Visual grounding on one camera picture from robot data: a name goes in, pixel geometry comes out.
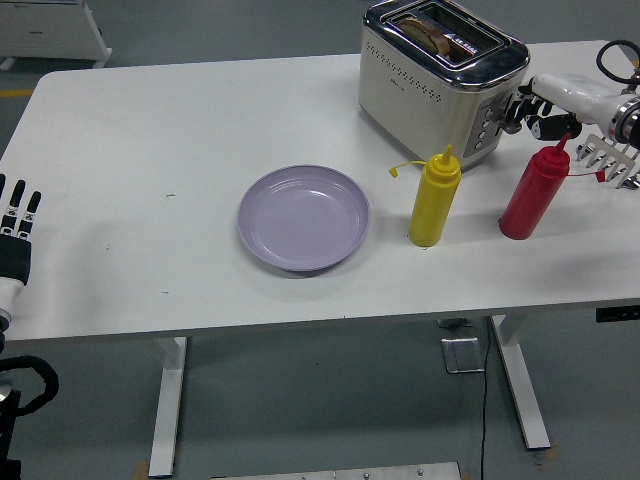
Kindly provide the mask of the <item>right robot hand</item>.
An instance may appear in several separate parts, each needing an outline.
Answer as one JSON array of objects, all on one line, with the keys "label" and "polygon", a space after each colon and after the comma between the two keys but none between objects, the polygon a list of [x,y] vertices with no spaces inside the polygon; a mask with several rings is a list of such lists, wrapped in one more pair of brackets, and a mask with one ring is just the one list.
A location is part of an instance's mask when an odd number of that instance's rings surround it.
[{"label": "right robot hand", "polygon": [[627,143],[632,129],[625,125],[625,103],[630,98],[582,76],[540,74],[517,89],[500,127],[514,134],[526,125],[534,138],[556,141],[577,137],[584,125],[596,125],[606,138]]}]

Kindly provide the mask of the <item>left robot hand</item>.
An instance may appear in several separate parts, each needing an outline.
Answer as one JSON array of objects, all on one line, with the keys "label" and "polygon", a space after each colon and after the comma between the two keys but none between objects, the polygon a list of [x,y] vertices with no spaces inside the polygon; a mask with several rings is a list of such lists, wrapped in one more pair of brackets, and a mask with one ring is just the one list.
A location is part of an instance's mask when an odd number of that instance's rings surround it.
[{"label": "left robot hand", "polygon": [[1,217],[1,330],[12,320],[13,304],[27,285],[31,269],[31,242],[34,217],[41,201],[41,193],[34,191],[22,216],[19,209],[26,189],[26,181],[19,179]]}]

